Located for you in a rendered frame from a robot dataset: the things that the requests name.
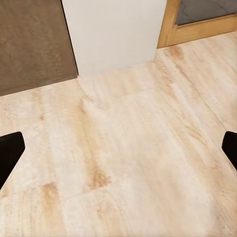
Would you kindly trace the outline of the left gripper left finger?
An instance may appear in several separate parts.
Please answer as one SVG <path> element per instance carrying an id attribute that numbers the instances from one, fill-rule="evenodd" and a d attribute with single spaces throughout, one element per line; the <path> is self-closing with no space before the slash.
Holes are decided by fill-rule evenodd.
<path id="1" fill-rule="evenodd" d="M 21 132 L 0 137 L 0 189 L 25 151 Z"/>

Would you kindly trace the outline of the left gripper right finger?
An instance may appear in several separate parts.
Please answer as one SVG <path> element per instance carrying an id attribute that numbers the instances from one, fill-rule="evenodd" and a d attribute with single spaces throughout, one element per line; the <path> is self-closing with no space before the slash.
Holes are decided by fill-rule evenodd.
<path id="1" fill-rule="evenodd" d="M 225 133 L 222 149 L 237 170 L 237 133 L 230 131 Z"/>

